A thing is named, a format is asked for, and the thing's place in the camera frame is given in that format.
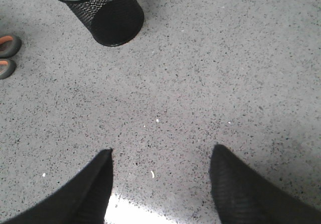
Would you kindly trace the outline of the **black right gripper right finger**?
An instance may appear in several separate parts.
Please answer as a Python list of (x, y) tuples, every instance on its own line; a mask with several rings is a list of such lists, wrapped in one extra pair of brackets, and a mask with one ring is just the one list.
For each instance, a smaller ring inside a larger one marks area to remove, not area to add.
[(282, 191), (216, 144), (209, 169), (221, 223), (320, 223), (320, 211)]

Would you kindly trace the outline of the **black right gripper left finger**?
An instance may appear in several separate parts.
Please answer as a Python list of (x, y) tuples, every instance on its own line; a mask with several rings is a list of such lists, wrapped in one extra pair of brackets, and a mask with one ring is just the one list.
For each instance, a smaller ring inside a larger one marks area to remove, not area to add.
[(55, 193), (4, 223), (104, 223), (112, 187), (112, 149), (104, 149)]

